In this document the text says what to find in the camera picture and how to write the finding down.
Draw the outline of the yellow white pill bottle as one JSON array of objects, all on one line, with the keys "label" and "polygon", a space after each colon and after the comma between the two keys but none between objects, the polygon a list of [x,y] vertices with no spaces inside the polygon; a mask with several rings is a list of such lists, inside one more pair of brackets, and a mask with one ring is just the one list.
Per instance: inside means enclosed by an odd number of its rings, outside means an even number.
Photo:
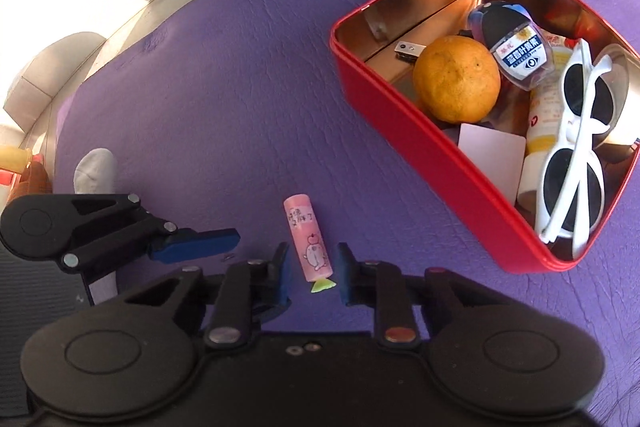
[{"label": "yellow white pill bottle", "polygon": [[529,97],[526,155],[516,196],[518,205],[526,212],[534,212],[536,209],[544,158],[558,139],[563,114],[560,77],[572,50],[565,46],[555,46],[552,51],[555,70],[530,91]]}]

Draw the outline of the white card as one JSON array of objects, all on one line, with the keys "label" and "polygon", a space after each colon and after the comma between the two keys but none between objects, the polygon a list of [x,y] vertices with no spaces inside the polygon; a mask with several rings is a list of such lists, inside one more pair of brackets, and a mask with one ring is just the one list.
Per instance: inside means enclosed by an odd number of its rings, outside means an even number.
[{"label": "white card", "polygon": [[476,124],[462,124],[458,147],[502,196],[514,205],[525,157],[524,136]]}]

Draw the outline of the white sunglasses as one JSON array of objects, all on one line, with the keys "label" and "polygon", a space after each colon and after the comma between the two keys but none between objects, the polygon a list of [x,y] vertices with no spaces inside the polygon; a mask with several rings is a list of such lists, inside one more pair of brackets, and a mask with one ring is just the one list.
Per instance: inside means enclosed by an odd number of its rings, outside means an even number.
[{"label": "white sunglasses", "polygon": [[535,231],[545,244],[568,239],[574,259],[604,213],[605,183],[593,141],[613,126],[614,95],[603,78],[612,70],[608,54],[595,60],[589,43],[579,39],[556,83],[560,123],[541,166]]}]

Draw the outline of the white sock foot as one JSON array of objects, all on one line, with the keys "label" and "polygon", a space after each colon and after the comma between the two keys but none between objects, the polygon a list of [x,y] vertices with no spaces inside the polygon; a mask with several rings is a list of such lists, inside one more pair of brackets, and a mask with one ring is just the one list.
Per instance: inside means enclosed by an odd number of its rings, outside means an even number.
[{"label": "white sock foot", "polygon": [[[78,162],[74,172],[76,194],[114,194],[116,159],[110,150],[95,148]],[[98,305],[117,295],[116,273],[111,272],[89,285],[93,302]]]}]

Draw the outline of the black capped clear jar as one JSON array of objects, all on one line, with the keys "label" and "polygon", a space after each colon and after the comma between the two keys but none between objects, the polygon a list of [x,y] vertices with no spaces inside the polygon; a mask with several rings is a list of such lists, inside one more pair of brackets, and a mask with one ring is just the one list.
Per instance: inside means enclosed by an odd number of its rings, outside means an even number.
[{"label": "black capped clear jar", "polygon": [[523,5],[491,1],[468,15],[473,38],[484,44],[499,72],[530,91],[555,70],[550,44]]}]

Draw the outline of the purple padded mat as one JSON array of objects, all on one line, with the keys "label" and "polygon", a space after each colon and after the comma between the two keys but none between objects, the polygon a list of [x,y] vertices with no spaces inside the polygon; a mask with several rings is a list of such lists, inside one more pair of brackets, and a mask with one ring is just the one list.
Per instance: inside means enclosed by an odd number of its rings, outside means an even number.
[{"label": "purple padded mat", "polygon": [[[502,271],[476,237],[350,106],[330,30],[368,0],[193,0],[77,90],[58,139],[54,188],[89,150],[117,160],[119,190],[195,230],[235,228],[236,259],[288,240],[283,210],[311,198],[330,247],[420,274],[439,265],[572,321],[606,371],[591,402],[604,425],[639,421],[639,182],[590,253],[564,273]],[[629,43],[639,0],[582,0]]]}]

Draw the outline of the silver nail clipper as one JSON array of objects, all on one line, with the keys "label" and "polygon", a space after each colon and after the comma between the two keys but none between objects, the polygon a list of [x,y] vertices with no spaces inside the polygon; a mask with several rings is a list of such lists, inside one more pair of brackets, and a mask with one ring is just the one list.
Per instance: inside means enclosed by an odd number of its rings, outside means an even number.
[{"label": "silver nail clipper", "polygon": [[394,52],[398,60],[409,64],[414,64],[424,50],[425,46],[423,44],[408,41],[399,41],[394,47]]}]

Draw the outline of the pink cartoon tube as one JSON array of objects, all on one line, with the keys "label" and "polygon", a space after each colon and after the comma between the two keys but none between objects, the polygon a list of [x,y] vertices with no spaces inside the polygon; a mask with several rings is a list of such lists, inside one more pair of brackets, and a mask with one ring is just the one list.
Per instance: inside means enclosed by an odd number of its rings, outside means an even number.
[{"label": "pink cartoon tube", "polygon": [[336,286],[331,280],[333,268],[324,243],[319,222],[306,194],[295,194],[285,199],[283,207],[288,219],[293,243],[305,280],[313,294]]}]

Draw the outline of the orange fruit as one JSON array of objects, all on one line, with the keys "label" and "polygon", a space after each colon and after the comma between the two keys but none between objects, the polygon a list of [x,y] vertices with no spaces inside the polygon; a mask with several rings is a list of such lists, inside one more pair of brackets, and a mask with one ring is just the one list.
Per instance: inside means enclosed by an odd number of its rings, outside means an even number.
[{"label": "orange fruit", "polygon": [[412,72],[421,106],[446,124],[475,124],[497,103],[501,89],[498,65],[481,43],[447,36],[431,42]]}]

